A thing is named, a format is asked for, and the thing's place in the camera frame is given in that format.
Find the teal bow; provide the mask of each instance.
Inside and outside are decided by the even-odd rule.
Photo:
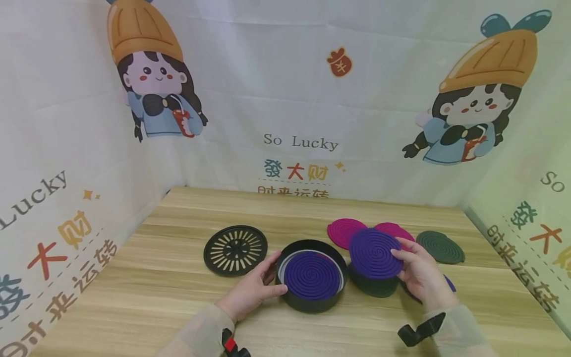
[[[543,30],[549,21],[551,21],[552,13],[550,10],[540,10],[527,15],[521,19],[513,27],[509,25],[508,20],[500,14],[493,14],[482,21],[480,32],[486,37],[491,37],[502,32],[510,30],[530,30],[535,33]]]

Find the sleeve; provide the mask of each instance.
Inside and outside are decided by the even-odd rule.
[[[434,144],[446,132],[446,122],[440,118],[432,118],[424,125],[424,136],[427,142]]]
[[[207,306],[160,350],[156,357],[220,357],[222,331],[234,332],[234,323],[216,305]]]
[[[432,336],[441,357],[497,357],[464,305],[433,311],[424,315],[424,321],[442,312],[446,312],[446,317],[440,331]]]
[[[494,144],[496,143],[496,131],[494,130],[494,125],[492,123],[488,125],[485,135],[486,140],[480,143],[474,152],[474,155],[477,157],[484,156],[494,148]]]
[[[137,98],[135,92],[130,91],[127,93],[127,100],[129,101],[129,106],[131,107],[131,111],[133,114],[136,115],[137,118],[143,120],[143,101],[140,98]]]

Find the black slotted lid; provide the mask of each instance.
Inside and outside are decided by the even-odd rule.
[[[241,276],[266,257],[266,236],[251,226],[231,226],[217,232],[204,247],[204,262],[220,276]]]

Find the black clip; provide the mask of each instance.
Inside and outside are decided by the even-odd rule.
[[[224,346],[224,352],[228,357],[251,357],[245,348],[238,351],[238,345],[232,338],[232,331],[227,328],[222,331],[222,346]]]
[[[402,326],[399,330],[399,337],[407,347],[416,346],[425,338],[437,333],[440,330],[445,317],[446,313],[442,312],[441,314],[438,314],[420,324],[416,331],[412,329],[411,325]]]

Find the girl's hair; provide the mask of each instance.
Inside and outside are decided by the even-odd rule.
[[[144,54],[151,61],[159,62],[159,58],[158,58],[156,52],[145,51]],[[190,76],[190,72],[188,71],[188,67],[183,62],[181,62],[181,61],[179,61],[173,57],[170,57],[166,54],[162,54],[162,55],[163,55],[164,60],[167,61],[172,66],[172,68],[175,69],[175,71],[182,72],[186,75],[187,80],[186,80],[186,83],[182,83],[182,92],[180,93],[180,95],[184,99],[186,99],[186,101],[192,106],[192,108],[197,113],[201,113],[202,112],[202,104],[200,102],[200,99],[198,99],[198,96],[194,93],[194,83],[192,81],[192,77]],[[132,87],[128,87],[125,84],[125,81],[123,80],[123,75],[127,73],[129,66],[131,66],[132,64],[133,64],[133,54],[125,56],[117,64],[117,70],[119,71],[121,83],[123,84],[123,87],[125,88],[125,90],[128,92],[129,91],[132,92],[133,89],[132,89]],[[208,119],[206,119],[206,117],[203,114],[200,114],[200,118],[202,119],[203,125],[206,125],[206,122],[208,122]]]
[[[485,88],[485,92],[488,94],[494,92],[496,86],[497,84],[487,85]],[[474,87],[470,87],[470,88],[453,90],[446,93],[440,93],[438,97],[436,97],[434,105],[432,106],[432,116],[446,121],[448,116],[440,114],[440,107],[442,107],[444,103],[454,103],[458,99],[468,96],[473,90]],[[494,130],[496,132],[496,135],[501,134],[508,126],[509,113],[512,112],[513,108],[517,104],[517,101],[520,99],[521,88],[512,85],[501,85],[500,91],[504,93],[506,98],[513,99],[513,103],[509,108],[504,109],[501,112],[500,116],[497,117],[496,120],[492,122],[494,124]]]

